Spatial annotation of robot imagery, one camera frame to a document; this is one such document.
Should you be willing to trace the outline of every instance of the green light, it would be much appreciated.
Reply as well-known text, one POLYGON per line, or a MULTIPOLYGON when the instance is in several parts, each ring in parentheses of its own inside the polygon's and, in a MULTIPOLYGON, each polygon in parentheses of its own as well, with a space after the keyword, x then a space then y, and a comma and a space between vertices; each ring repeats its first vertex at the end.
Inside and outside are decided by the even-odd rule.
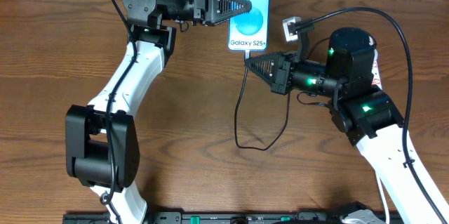
POLYGON ((316 79, 308 79, 307 84, 316 84, 316 79))
POLYGON ((367 105, 365 105, 365 106, 362 107, 362 109, 363 109, 364 112, 367 112, 367 111, 371 110, 372 108, 367 106, 367 105))

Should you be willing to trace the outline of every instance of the brown tabletop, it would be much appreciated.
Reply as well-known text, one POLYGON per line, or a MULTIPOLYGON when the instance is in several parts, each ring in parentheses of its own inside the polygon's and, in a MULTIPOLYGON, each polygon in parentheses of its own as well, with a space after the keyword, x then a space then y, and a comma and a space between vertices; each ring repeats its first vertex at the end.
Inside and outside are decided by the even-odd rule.
MULTIPOLYGON (((402 26, 415 78, 410 134, 449 199, 449 0, 271 0, 267 52, 297 48, 285 43, 282 19, 350 6, 379 8, 402 26)), ((406 57, 385 19, 340 15, 317 24, 311 43, 347 26, 377 39, 384 90, 404 113, 406 57)), ((356 200, 382 210, 373 170, 322 107, 292 98, 289 125, 272 149, 236 148, 243 54, 229 51, 227 36, 227 23, 177 33, 175 52, 135 118, 143 197, 184 211, 329 209, 356 200)), ((60 223, 68 211, 105 210, 67 175, 65 114, 102 90, 125 47, 110 0, 0 0, 0 223, 60 223)), ((324 61, 325 49, 313 58, 324 61)), ((248 77, 240 141, 262 147, 283 124, 286 97, 248 77)))

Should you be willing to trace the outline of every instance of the wooden table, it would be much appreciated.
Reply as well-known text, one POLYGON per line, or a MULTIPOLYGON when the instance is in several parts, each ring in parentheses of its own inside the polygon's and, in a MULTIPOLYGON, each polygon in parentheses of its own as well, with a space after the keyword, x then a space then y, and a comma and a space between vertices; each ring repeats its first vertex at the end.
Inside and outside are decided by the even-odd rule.
MULTIPOLYGON (((267 52, 297 48, 284 42, 282 19, 350 6, 382 9, 402 26, 415 78, 411 136, 449 199, 449 0, 271 0, 267 52)), ((349 13, 319 23, 311 43, 345 26, 377 39, 384 89, 403 113, 406 58, 394 28, 371 13, 349 13)), ((236 148, 243 55, 227 49, 227 35, 228 24, 178 33, 174 54, 142 101, 136 126, 143 197, 155 209, 185 211, 297 211, 356 200, 382 210, 373 170, 323 108, 292 99, 288 128, 270 151, 236 148)), ((105 210, 66 173, 65 113, 101 91, 125 45, 110 0, 0 0, 0 223, 60 223, 68 211, 105 210)), ((314 59, 323 61, 324 49, 314 59)), ((250 74, 241 143, 269 143, 285 106, 286 97, 250 74)))

